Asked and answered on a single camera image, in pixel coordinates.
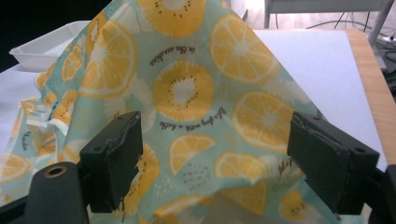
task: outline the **black holder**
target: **black holder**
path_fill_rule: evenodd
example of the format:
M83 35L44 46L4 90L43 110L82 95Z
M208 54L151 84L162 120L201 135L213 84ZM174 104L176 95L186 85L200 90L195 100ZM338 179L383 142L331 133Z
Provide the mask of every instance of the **black holder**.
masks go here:
M0 208L0 223L89 223L94 213L119 208L143 153L141 116L111 121L79 153L80 162L59 162L35 174L29 195Z
M359 215L367 203L370 223L396 223L396 165L378 170L378 152L325 119L294 112L288 155L335 214Z

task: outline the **lemon print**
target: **lemon print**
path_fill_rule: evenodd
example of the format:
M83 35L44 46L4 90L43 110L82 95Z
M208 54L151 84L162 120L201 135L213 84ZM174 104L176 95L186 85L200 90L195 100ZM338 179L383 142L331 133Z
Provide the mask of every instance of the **lemon print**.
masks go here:
M64 65L62 66L62 80L64 82L73 80L81 65L81 46L75 45L72 52L64 60Z
M47 93L46 97L44 97L43 104L45 106L52 106L52 104L55 103L56 101L57 101L57 97L56 97L55 93L50 91L49 93Z
M131 35L117 21L107 21L88 61L81 95L108 98L122 94L134 76L136 58Z
M21 104L25 115L32 114L37 109L37 105L31 102L22 101Z
M221 73L247 84L262 84L275 75L279 62L260 39L235 15L225 15L214 25L210 54Z
M250 154L226 151L215 161L215 177L243 177L254 183L266 176L266 164Z
M95 45L96 39L99 36L99 33L102 27L106 23L106 14L102 10L99 14L93 18L87 28L87 37L85 39L85 51L88 55L91 55L93 47Z
M228 8L233 11L233 8L225 0L220 0L220 4L222 7Z
M193 34L204 20L206 0L138 0L152 29L172 37Z
M248 188L224 189L221 194L234 203L242 205L247 210L261 215L265 207L267 185L262 180Z
M308 209L299 190L287 193L280 204L279 212L282 217L292 221L302 221L305 219L304 212Z
M161 71L152 87L157 111L169 119L200 119L213 102L214 84L209 71L199 64L176 61Z
M56 108L53 118L59 119L64 124L69 125L77 97L78 93L75 90L67 91L64 94L61 104Z
M215 140L202 134L184 134L176 138L169 147L169 166L173 175L196 154L213 147Z
M35 84L37 87L42 91L44 89L44 86L47 83L47 80L50 78L50 75L53 72L53 68L55 67L55 63L53 63L47 72L40 73L35 77Z
M143 145L143 155L137 163L139 173L134 177L131 188L124 198L124 207L122 203L120 210L125 212L125 215L130 216L137 211L137 206L143 195L149 190L154 180L160 174L160 164L154 150L148 145Z
M43 139L48 139L51 138L53 136L53 134L50 133L46 133L43 134L44 136L42 137ZM55 151L55 141L51 141L48 144L43 144L44 141L40 141L40 139L38 139L36 136L34 136L32 138L33 141L33 145L35 148L35 152L39 155L46 155L46 154L50 154L53 153Z
M254 147L285 152L293 109L263 91L243 95L233 108L233 126Z
M15 180L31 170L31 165L24 157L5 152L0 157L0 184Z
M173 202L160 207L154 212L154 218L156 221L164 221L168 224L177 224L177 218L175 214L182 211L183 209L189 208L202 201L207 201L206 196L201 195L188 195L174 200Z
M3 189L0 189L0 206L3 206L11 202L12 202L12 198Z

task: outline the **wooden table edge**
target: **wooden table edge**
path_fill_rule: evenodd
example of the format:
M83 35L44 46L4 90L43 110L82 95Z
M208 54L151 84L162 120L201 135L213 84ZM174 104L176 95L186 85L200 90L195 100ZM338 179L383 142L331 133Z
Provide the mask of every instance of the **wooden table edge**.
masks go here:
M346 30L388 164L396 164L396 104L366 34Z

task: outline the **lemon slice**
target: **lemon slice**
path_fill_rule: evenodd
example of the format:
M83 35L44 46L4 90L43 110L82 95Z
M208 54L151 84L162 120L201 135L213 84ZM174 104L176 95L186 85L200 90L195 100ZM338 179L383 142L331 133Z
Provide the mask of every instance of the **lemon slice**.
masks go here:
M31 170L31 165L24 157L5 152L0 157L0 184L5 184L22 177Z
M243 177L254 183L268 176L268 169L259 158L239 152L223 152L215 161L216 177Z
M40 74L38 74L38 75L35 77L35 84L37 85L37 87L38 87L41 91L44 89L44 86L46 85L47 80L50 78L50 75L52 74L53 68L54 68L54 67L55 67L55 63L53 63L53 64L50 66L50 68L49 68L49 70L47 70L47 72L40 73Z
M279 61L235 15L221 17L210 33L212 60L221 73L238 82L262 84L274 76Z
M131 188L124 198L124 207L122 203L120 210L116 211L116 215L133 215L137 211L137 206L143 195L149 190L155 179L160 174L160 164L154 150L148 145L143 145L143 155L137 163L139 173L132 181Z
M101 99L121 95L134 76L136 61L131 35L117 21L107 21L95 41L81 81L81 95Z
M302 221L306 219L304 212L308 209L299 190L287 193L280 203L280 215L287 220Z
M263 91L243 95L233 108L233 126L254 147L285 152L293 109Z
M234 203L242 205L247 210L261 215L265 207L267 185L262 180L248 188L224 189L221 194Z
M179 221L177 220L175 214L196 204L201 204L201 202L207 201L208 198L209 197L202 195L187 195L178 198L173 202L155 210L154 218L156 219L156 221L164 221L165 223L169 224L177 224L179 223Z
M11 202L12 202L12 198L3 189L0 189L0 206L3 206Z
M106 14L102 10L93 18L87 28L87 37L85 39L85 51L91 55L96 39L99 36L100 30L106 23Z
M61 104L56 109L53 118L61 120L64 124L69 125L73 114L78 93L75 90L69 90L64 94Z
M213 147L216 141L203 134L184 134L176 138L169 147L169 166L173 175L195 155Z
M206 0L138 0L152 29L172 37L193 34L204 20Z
M75 45L72 52L64 60L62 66L62 80L69 82L73 80L77 70L81 67L81 46Z
M37 105L35 105L31 102L22 101L21 104L22 104L23 112L25 113L25 115L32 114L37 109Z

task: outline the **white container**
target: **white container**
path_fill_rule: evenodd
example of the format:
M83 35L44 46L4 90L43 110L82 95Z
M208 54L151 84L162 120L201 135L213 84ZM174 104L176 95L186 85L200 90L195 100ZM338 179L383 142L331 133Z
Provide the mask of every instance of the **white container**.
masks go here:
M69 43L88 25L89 21L75 21L12 49L24 69L45 72L58 59Z

